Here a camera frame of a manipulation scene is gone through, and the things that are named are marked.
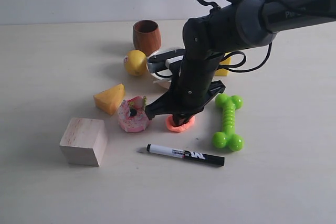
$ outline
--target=brown wooden cup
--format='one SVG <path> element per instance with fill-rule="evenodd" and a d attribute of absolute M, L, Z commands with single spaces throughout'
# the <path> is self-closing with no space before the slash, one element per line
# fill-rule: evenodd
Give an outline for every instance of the brown wooden cup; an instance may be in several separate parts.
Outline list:
<path fill-rule="evenodd" d="M 141 20 L 133 26 L 133 44 L 136 50 L 142 51 L 146 56 L 161 47 L 161 34 L 159 26 L 152 20 Z"/>

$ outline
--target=black marker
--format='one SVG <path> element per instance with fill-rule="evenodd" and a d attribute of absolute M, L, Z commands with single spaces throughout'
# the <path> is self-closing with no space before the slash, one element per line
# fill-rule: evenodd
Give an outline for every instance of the black marker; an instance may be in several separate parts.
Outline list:
<path fill-rule="evenodd" d="M 160 155 L 170 156 L 170 157 L 178 157 L 186 160 L 198 161 L 206 164 L 224 165 L 224 157 L 207 155 L 198 152 L 190 152 L 178 149 L 172 149 L 169 147 L 159 146 L 155 144 L 147 145 L 147 151 L 149 153 L 156 153 Z"/>

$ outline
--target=yellow ball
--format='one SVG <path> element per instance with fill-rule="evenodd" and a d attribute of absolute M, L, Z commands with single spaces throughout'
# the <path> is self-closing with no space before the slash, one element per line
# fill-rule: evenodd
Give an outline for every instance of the yellow ball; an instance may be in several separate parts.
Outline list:
<path fill-rule="evenodd" d="M 139 50 L 131 50 L 124 58 L 124 67 L 127 73 L 141 76 L 147 71 L 147 57 Z"/>

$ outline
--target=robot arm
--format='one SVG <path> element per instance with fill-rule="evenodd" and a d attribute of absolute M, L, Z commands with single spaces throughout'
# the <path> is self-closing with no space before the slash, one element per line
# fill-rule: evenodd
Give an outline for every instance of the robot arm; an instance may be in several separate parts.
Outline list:
<path fill-rule="evenodd" d="M 169 90 L 146 106 L 150 120 L 173 114 L 175 125 L 180 126 L 223 93 L 222 82 L 212 79 L 224 53 L 269 45 L 268 58 L 278 32 L 336 20 L 336 0 L 228 0 L 231 4 L 224 8 L 197 1 L 213 8 L 209 15 L 185 23 L 183 60 L 171 65 Z"/>

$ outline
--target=green dog bone toy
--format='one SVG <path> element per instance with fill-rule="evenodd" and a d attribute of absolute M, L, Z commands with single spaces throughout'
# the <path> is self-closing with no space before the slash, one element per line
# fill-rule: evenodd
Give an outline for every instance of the green dog bone toy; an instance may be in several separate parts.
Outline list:
<path fill-rule="evenodd" d="M 240 151 L 244 147 L 244 140 L 235 133 L 235 111 L 243 106 L 243 100 L 238 95 L 229 97 L 226 94 L 219 94 L 215 103 L 223 109 L 223 127 L 221 132 L 216 132 L 212 143 L 216 148 L 228 146 L 231 151 Z"/>

